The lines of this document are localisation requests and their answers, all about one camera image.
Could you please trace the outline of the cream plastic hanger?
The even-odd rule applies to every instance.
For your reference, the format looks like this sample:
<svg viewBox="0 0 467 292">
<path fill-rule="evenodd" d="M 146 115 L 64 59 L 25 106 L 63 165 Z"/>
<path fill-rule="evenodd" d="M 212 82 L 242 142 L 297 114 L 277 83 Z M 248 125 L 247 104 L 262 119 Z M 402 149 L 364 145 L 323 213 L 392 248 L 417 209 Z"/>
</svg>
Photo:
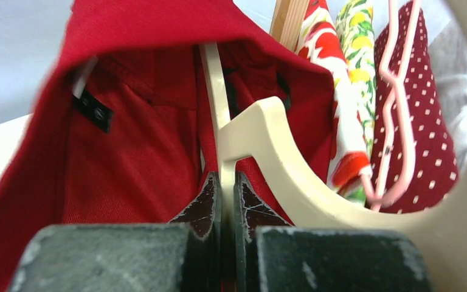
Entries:
<svg viewBox="0 0 467 292">
<path fill-rule="evenodd" d="M 467 1 L 450 1 L 449 5 L 467 36 Z M 203 44 L 200 51 L 228 234 L 234 231 L 235 164 L 252 156 L 296 225 L 401 232 L 423 253 L 439 291 L 467 291 L 467 168 L 449 196 L 432 209 L 392 215 L 356 207 L 332 192 L 305 162 L 292 138 L 279 98 L 259 100 L 231 118 L 217 45 Z"/>
</svg>

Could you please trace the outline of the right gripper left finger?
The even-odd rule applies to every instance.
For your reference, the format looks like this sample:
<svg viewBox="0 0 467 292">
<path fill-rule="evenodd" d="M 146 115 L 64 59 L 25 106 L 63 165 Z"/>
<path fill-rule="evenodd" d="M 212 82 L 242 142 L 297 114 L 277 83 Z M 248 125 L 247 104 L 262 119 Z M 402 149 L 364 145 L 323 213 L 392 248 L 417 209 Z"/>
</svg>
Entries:
<svg viewBox="0 0 467 292">
<path fill-rule="evenodd" d="M 221 291 L 221 187 L 218 174 L 206 176 L 201 191 L 170 223 L 190 227 L 181 291 Z"/>
</svg>

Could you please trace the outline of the red skirt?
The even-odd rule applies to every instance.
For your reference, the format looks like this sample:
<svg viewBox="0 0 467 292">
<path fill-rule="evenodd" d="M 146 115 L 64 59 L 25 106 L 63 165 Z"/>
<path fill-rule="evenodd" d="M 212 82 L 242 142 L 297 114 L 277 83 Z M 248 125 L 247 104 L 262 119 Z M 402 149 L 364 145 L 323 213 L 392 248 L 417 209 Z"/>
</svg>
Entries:
<svg viewBox="0 0 467 292">
<path fill-rule="evenodd" d="M 52 224 L 168 223 L 218 170 L 199 46 L 214 42 L 230 114 L 277 96 L 327 177 L 331 73 L 232 1 L 75 1 L 57 67 L 0 180 L 0 291 Z"/>
</svg>

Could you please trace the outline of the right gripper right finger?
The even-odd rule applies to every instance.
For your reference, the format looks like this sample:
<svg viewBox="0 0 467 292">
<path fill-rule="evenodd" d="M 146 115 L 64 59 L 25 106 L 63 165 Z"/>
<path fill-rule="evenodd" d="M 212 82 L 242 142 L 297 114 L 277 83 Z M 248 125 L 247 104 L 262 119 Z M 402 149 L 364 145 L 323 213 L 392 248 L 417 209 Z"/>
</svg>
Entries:
<svg viewBox="0 0 467 292">
<path fill-rule="evenodd" d="M 243 172 L 236 172 L 234 214 L 237 291 L 259 291 L 255 229 L 259 226 L 289 226 L 254 191 Z"/>
</svg>

